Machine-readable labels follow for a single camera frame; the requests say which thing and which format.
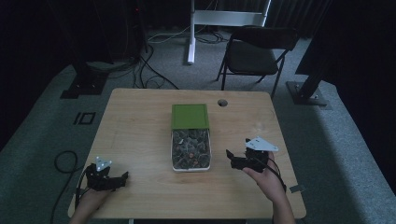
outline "green box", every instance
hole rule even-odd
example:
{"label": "green box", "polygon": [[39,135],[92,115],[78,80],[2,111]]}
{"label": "green box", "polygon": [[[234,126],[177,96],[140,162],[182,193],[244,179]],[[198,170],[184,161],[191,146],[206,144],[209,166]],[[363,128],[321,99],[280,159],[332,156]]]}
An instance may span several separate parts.
{"label": "green box", "polygon": [[211,158],[206,105],[172,105],[171,159],[174,171],[207,171]]}
{"label": "green box", "polygon": [[206,105],[172,105],[172,130],[209,129]]}

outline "chair seat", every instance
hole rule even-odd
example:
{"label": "chair seat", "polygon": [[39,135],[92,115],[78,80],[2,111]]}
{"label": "chair seat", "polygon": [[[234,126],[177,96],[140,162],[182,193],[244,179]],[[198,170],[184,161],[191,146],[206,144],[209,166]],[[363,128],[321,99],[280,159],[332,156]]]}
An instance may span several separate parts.
{"label": "chair seat", "polygon": [[226,58],[233,73],[273,75],[277,72],[276,57],[271,49],[261,49],[242,41],[234,41]]}

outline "black equipment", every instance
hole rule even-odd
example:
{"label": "black equipment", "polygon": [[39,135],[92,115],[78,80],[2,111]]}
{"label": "black equipment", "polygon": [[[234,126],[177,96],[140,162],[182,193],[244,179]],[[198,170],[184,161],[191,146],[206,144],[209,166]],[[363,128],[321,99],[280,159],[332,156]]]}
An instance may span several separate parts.
{"label": "black equipment", "polygon": [[[79,200],[82,197],[82,195],[85,192],[87,192],[89,189],[94,189],[97,191],[111,189],[112,191],[115,191],[116,189],[125,187],[126,179],[128,179],[129,173],[125,172],[120,177],[108,176],[108,173],[110,172],[110,167],[108,165],[110,163],[108,163],[107,166],[105,166],[105,167],[103,166],[103,164],[101,165],[101,164],[91,163],[91,165],[88,166],[84,170],[83,174],[81,175],[81,178],[79,179],[78,187],[76,188],[75,208],[78,207]],[[82,193],[80,193],[81,182],[82,182],[82,178],[84,178],[84,174],[87,177],[87,188],[88,189],[83,191]]]}
{"label": "black equipment", "polygon": [[[277,167],[275,161],[271,160],[268,157],[268,151],[263,151],[263,150],[254,150],[252,148],[247,147],[247,150],[245,152],[246,157],[235,157],[233,153],[226,149],[225,150],[227,153],[228,159],[231,160],[231,168],[233,169],[238,169],[242,170],[245,167],[250,168],[258,173],[262,173],[264,169],[270,170],[276,177],[279,179],[280,183],[282,184],[283,190],[286,192],[286,185],[282,180],[282,177],[280,175],[279,168]],[[277,171],[275,171],[273,168],[267,165],[268,160],[274,163],[276,166]]]}

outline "green lid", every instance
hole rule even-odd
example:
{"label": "green lid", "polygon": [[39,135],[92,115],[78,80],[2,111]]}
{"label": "green lid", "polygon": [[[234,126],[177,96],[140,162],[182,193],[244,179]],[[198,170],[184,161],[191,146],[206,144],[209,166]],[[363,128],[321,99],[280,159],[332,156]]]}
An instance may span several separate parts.
{"label": "green lid", "polygon": [[206,105],[172,105],[172,130],[209,129]]}

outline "black curtain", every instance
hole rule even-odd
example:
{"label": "black curtain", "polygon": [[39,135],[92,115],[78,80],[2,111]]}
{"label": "black curtain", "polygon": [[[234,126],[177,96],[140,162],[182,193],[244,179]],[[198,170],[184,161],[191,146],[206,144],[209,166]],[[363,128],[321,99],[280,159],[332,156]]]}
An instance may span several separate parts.
{"label": "black curtain", "polygon": [[0,2],[0,151],[52,78],[70,64],[45,0]]}
{"label": "black curtain", "polygon": [[396,191],[396,3],[333,0],[297,74],[334,84]]}
{"label": "black curtain", "polygon": [[[219,10],[263,12],[268,0],[219,0]],[[272,0],[267,27],[292,27],[305,38],[314,36],[332,0]]]}

